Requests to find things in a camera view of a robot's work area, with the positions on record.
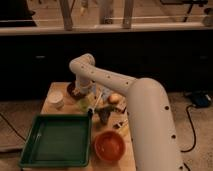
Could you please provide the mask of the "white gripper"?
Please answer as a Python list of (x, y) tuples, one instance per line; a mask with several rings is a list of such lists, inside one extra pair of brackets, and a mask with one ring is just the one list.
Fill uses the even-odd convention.
[(81, 99), (91, 92), (92, 81), (86, 77), (76, 76), (76, 88), (78, 89), (76, 98)]

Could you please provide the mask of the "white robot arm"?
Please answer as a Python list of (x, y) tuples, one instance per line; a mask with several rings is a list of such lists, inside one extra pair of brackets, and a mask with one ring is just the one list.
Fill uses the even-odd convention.
[(136, 171), (185, 171), (170, 102), (152, 78), (135, 78), (95, 66), (86, 53), (69, 62), (80, 91), (95, 81), (126, 97)]

